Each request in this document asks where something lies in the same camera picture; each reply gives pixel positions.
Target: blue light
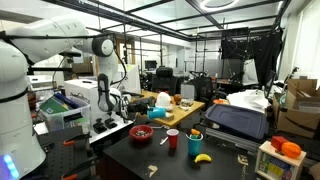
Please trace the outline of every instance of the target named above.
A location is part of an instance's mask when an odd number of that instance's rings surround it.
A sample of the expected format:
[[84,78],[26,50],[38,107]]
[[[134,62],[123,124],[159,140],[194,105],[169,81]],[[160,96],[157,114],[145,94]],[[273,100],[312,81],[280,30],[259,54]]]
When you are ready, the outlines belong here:
[[17,171],[17,168],[14,165],[12,158],[9,155],[4,155],[3,160],[7,164],[7,168],[9,169],[11,176],[14,179],[17,179],[19,177],[19,172]]

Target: ceiling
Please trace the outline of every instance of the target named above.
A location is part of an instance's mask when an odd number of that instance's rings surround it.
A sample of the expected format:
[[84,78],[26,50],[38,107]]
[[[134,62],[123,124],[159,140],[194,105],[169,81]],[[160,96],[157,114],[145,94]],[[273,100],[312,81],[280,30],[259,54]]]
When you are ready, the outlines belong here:
[[[200,7],[202,0],[42,1],[101,17],[99,27],[97,23],[90,21],[86,23],[87,27],[92,29],[118,32],[125,30],[127,34],[135,36],[163,34],[186,41],[195,40],[194,35],[197,33],[198,38],[207,35],[215,38],[209,35],[210,32],[234,28],[249,28],[249,32],[252,33],[257,31],[268,33],[280,23],[291,2],[291,0],[239,0],[236,5],[228,9],[206,11]],[[212,0],[207,5],[223,5],[231,1]]]

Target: red bowl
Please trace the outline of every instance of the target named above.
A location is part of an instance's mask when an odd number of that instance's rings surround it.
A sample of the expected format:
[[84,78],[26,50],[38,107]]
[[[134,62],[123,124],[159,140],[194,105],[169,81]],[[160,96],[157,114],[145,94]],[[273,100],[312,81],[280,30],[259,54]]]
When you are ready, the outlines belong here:
[[[138,131],[144,131],[149,133],[146,136],[137,136],[136,133]],[[130,136],[137,141],[146,141],[148,140],[152,135],[153,135],[153,129],[150,126],[147,125],[138,125],[134,126],[133,128],[130,129],[129,131]]]

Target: yellow object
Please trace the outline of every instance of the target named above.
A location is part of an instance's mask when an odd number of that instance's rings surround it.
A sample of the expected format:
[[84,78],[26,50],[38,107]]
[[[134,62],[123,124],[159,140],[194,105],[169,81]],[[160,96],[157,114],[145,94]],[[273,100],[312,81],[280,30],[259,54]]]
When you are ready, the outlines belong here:
[[207,154],[199,154],[196,159],[194,160],[195,163],[199,161],[208,161],[211,162],[211,157]]
[[200,131],[196,130],[196,129],[191,129],[191,134],[193,135],[200,135]]

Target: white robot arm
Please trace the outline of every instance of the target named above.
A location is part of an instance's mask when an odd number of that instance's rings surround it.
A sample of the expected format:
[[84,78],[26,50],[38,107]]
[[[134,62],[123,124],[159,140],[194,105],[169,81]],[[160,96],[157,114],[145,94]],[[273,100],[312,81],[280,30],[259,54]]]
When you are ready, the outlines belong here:
[[99,108],[110,112],[120,93],[110,95],[118,58],[105,36],[84,38],[85,26],[76,19],[55,18],[0,32],[0,172],[1,179],[20,179],[45,159],[33,133],[27,101],[28,64],[48,59],[73,46],[99,60]]

